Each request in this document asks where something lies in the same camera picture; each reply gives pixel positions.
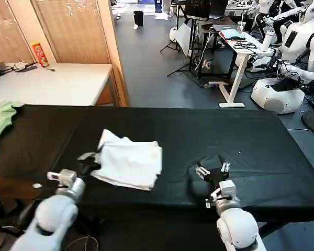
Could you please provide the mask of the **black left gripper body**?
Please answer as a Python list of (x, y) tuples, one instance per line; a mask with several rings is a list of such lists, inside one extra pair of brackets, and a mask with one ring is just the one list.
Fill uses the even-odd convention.
[(101, 168), (101, 165), (99, 163), (96, 163), (94, 158), (86, 158), (80, 160), (79, 163), (81, 166), (81, 172), (79, 177), (82, 180), (86, 180), (86, 178), (90, 176), (93, 171), (99, 170)]

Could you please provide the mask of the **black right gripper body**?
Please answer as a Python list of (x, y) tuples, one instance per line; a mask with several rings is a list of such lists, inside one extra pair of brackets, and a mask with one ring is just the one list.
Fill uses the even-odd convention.
[(227, 179), (227, 173), (222, 173), (220, 169), (210, 169), (210, 175), (207, 178), (203, 178), (204, 181), (218, 185), (221, 181)]

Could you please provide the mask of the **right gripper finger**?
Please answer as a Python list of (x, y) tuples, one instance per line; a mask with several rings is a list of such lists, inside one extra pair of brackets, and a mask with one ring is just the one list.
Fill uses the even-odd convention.
[(207, 178), (210, 175), (210, 171), (204, 168), (201, 162), (196, 163), (195, 171), (200, 178)]
[(220, 159), (221, 164), (222, 164), (220, 171), (222, 173), (228, 173), (230, 170), (230, 162), (227, 161), (223, 156), (221, 156), (221, 155), (218, 155), (218, 156), (219, 156), (219, 159)]

